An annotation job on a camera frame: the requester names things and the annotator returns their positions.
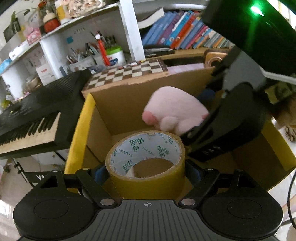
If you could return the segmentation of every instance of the tape roll inner core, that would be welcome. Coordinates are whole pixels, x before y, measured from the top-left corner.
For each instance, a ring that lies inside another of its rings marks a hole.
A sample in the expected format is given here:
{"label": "tape roll inner core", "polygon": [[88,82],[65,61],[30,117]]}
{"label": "tape roll inner core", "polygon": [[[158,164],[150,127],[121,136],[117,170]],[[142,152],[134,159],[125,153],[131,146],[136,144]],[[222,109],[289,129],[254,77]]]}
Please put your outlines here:
{"label": "tape roll inner core", "polygon": [[116,147],[111,155],[110,165],[116,173],[125,176],[136,164],[150,158],[166,159],[174,167],[180,155],[181,149],[173,137],[161,132],[140,133]]}

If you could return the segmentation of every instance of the purple book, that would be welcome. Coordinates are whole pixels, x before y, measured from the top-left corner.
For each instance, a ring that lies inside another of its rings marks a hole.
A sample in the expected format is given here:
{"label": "purple book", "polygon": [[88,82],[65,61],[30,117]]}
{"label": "purple book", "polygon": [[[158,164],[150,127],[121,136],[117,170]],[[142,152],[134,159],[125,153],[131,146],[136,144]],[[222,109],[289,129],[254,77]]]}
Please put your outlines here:
{"label": "purple book", "polygon": [[172,33],[172,29],[174,28],[175,24],[180,20],[180,18],[183,16],[184,11],[180,10],[177,15],[174,17],[170,25],[167,27],[167,29],[163,32],[162,36],[159,38],[157,44],[162,45],[167,41],[167,38]]}

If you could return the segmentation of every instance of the checkered board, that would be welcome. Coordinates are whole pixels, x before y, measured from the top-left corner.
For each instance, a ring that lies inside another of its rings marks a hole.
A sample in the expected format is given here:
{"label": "checkered board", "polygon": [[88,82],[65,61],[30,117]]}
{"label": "checkered board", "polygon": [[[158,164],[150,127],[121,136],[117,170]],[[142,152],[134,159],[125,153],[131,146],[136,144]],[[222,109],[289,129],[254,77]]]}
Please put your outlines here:
{"label": "checkered board", "polygon": [[168,71],[166,65],[160,59],[147,60],[143,63],[134,63],[136,66],[120,66],[94,74],[84,86],[82,91],[96,88],[112,82],[140,77],[148,74]]}

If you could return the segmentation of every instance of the chessboard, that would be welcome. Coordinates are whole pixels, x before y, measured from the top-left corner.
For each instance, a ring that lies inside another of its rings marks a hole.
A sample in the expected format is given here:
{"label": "chessboard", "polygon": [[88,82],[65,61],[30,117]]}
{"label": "chessboard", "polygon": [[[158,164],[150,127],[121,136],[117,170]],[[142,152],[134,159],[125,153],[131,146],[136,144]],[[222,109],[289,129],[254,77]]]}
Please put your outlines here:
{"label": "chessboard", "polygon": [[121,80],[139,77],[154,78],[157,73],[164,73],[164,75],[168,74],[166,65],[160,59],[130,63],[125,66],[104,70],[103,72],[94,74],[84,86],[82,93],[85,96],[88,93],[96,91],[100,86]]}

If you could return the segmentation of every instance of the red book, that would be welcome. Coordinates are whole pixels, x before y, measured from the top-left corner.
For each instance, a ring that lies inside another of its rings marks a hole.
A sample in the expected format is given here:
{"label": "red book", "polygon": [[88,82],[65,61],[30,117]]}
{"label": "red book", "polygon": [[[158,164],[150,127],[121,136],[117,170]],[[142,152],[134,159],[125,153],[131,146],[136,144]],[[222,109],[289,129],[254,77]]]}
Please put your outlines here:
{"label": "red book", "polygon": [[198,33],[194,36],[194,38],[192,38],[192,40],[189,42],[189,44],[187,44],[186,49],[189,49],[191,47],[191,45],[193,45],[193,43],[198,40],[198,38],[203,34],[204,31],[206,31],[208,28],[208,26],[203,26]]}
{"label": "red book", "polygon": [[174,42],[172,42],[172,44],[170,46],[171,49],[174,49],[175,47],[177,47],[178,44],[182,41],[183,37],[186,35],[186,32],[190,29],[190,27],[191,27],[193,21],[196,19],[197,15],[198,15],[198,12],[196,12],[196,11],[194,11],[194,13],[191,14],[188,21],[184,24],[183,28],[178,33]]}

